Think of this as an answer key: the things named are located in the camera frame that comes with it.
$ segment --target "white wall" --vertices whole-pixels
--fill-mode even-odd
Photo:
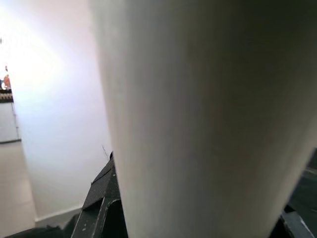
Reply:
[[[0,11],[40,220],[81,206],[111,151],[90,15],[85,0],[3,0]]]

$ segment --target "white cylindrical column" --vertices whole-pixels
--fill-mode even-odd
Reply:
[[[316,145],[316,8],[93,0],[131,238],[267,238]]]

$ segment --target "beige floor tile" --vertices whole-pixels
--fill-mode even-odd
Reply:
[[[0,237],[33,228],[34,220],[22,144],[0,145]]]
[[[0,237],[9,236],[35,226],[33,202],[1,211]]]
[[[0,211],[32,202],[31,186],[28,179],[8,181],[0,184]]]

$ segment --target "black plastic part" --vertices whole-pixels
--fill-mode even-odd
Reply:
[[[59,227],[33,228],[7,238],[64,238]]]
[[[73,231],[75,229],[75,225],[77,224],[79,218],[79,214],[76,214],[70,219],[70,221],[66,224],[63,229],[64,238],[71,238]]]
[[[314,238],[302,218],[286,205],[269,238]]]
[[[127,238],[113,154],[91,184],[72,238]]]
[[[317,237],[317,174],[309,171],[303,172],[289,204]]]
[[[317,148],[314,149],[308,168],[317,170]]]

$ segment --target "white cabinet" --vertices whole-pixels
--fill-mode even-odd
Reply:
[[[19,139],[12,103],[0,103],[0,143]]]

